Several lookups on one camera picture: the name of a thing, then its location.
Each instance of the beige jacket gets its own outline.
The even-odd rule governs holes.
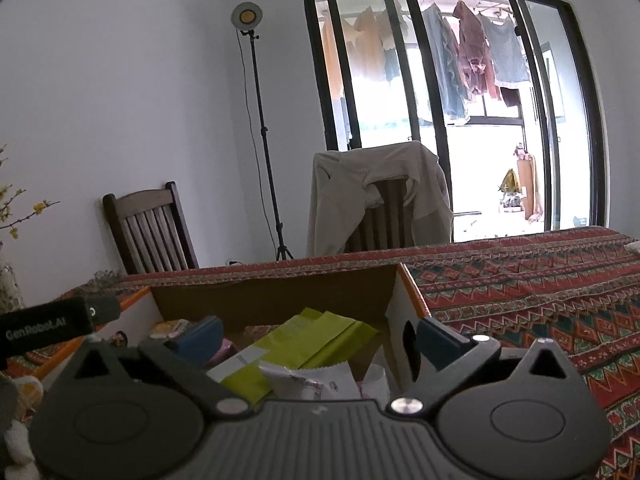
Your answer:
[[[314,156],[307,256],[338,254],[365,209],[383,203],[375,182],[406,177],[404,206],[412,208],[417,246],[450,242],[453,212],[438,157],[420,142],[403,142]]]

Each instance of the dark wooden chair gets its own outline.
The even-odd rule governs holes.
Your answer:
[[[102,205],[128,274],[198,268],[175,182],[121,198],[111,193]]]

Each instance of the round lamp head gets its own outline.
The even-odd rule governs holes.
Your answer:
[[[252,30],[262,21],[262,9],[253,2],[243,2],[231,13],[231,23],[238,30]]]

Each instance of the silver screw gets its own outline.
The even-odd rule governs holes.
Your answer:
[[[424,404],[413,397],[399,397],[391,401],[391,409],[400,415],[413,415],[420,412]]]
[[[238,397],[219,400],[216,409],[223,415],[240,415],[249,409],[249,403]]]

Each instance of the cardboard box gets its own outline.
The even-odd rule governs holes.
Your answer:
[[[109,337],[122,330],[129,344],[136,345],[162,320],[197,321],[213,314],[222,320],[225,337],[242,349],[253,342],[244,333],[246,326],[281,324],[305,307],[351,317],[378,330],[350,360],[357,380],[364,376],[380,345],[401,390],[411,385],[412,376],[434,372],[426,359],[417,361],[405,349],[405,345],[411,347],[415,327],[429,311],[403,264],[211,285],[152,286],[130,298],[120,319],[105,325],[98,335]],[[45,387],[67,361],[44,378]]]

